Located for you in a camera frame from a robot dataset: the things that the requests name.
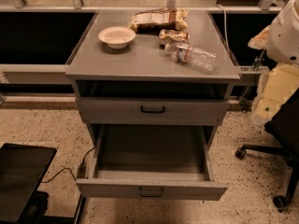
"gray tabletop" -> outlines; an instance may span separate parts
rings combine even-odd
[[[68,76],[79,79],[117,80],[206,80],[232,82],[239,79],[219,34],[204,10],[190,10],[185,21],[190,44],[218,54],[217,67],[211,74],[171,60],[160,46],[157,34],[137,34],[125,49],[110,49],[98,40],[98,34],[111,26],[127,26],[140,10],[102,9],[83,40],[74,60],[66,68]]]

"drawer handle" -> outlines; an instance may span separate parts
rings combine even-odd
[[[161,110],[147,110],[144,106],[141,106],[140,110],[146,114],[162,114],[165,112],[165,107],[163,106]]]
[[[139,195],[143,198],[161,198],[164,194],[164,189],[160,190],[158,194],[144,194],[142,193],[142,188],[139,189]]]

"clear water bottle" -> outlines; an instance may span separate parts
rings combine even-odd
[[[210,73],[215,69],[217,54],[193,47],[184,42],[174,42],[165,45],[165,50],[172,54],[177,62],[194,65]]]

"speckled floor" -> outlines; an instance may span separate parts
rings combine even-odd
[[[58,149],[44,181],[63,167],[75,173],[84,154],[93,147],[73,103],[4,104],[0,108],[0,145],[5,142]],[[282,213],[272,204],[284,194],[290,169],[280,157],[248,153],[242,161],[235,150],[244,143],[276,143],[249,120],[249,114],[228,112],[209,151],[217,182],[228,189],[219,202],[89,198],[81,219],[90,223],[299,223],[299,191]],[[68,171],[40,186],[49,193],[49,216],[72,217],[79,191]]]

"cable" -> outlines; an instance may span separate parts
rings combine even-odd
[[[224,6],[217,4],[217,7],[221,8],[221,10],[223,11],[224,14],[224,36],[225,36],[225,42],[226,42],[226,48],[229,49],[229,44],[228,44],[228,38],[227,38],[227,20],[226,20],[226,10],[224,8]]]
[[[62,169],[61,171],[59,171],[56,175],[54,175],[52,178],[50,178],[50,179],[47,180],[47,181],[41,182],[41,183],[49,183],[50,181],[52,181],[53,179],[55,179],[55,177],[58,176],[58,175],[59,175],[62,171],[64,171],[64,170],[68,170],[68,171],[71,173],[71,175],[72,175],[74,181],[76,181],[76,178],[75,178],[75,176],[74,176],[72,170],[71,170],[70,168],[63,168],[63,169]]]
[[[84,166],[86,156],[87,156],[91,151],[93,151],[93,150],[94,150],[94,147],[86,152],[86,154],[84,155],[84,158],[83,158],[83,160],[82,160],[82,163],[81,163],[80,167],[81,167],[81,166]],[[68,171],[70,172],[70,174],[72,175],[74,181],[76,181],[76,178],[75,178],[75,176],[74,176],[74,174],[73,174],[73,171],[72,171],[70,168],[64,167],[62,170],[60,170],[58,173],[56,173],[52,178],[50,178],[50,179],[47,180],[47,181],[41,182],[41,183],[49,183],[49,182],[51,182],[52,180],[54,180],[54,179],[56,178],[56,176],[58,176],[58,175],[59,175],[60,173],[62,173],[64,170],[68,170]]]

